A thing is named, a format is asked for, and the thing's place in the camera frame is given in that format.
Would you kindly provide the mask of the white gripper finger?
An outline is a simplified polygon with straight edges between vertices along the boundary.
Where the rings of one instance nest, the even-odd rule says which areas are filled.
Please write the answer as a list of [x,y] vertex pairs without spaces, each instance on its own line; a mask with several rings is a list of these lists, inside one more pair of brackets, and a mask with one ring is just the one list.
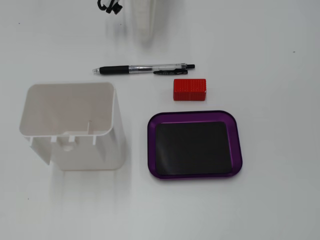
[[134,42],[140,48],[149,48],[154,37],[156,0],[132,0],[131,22]]

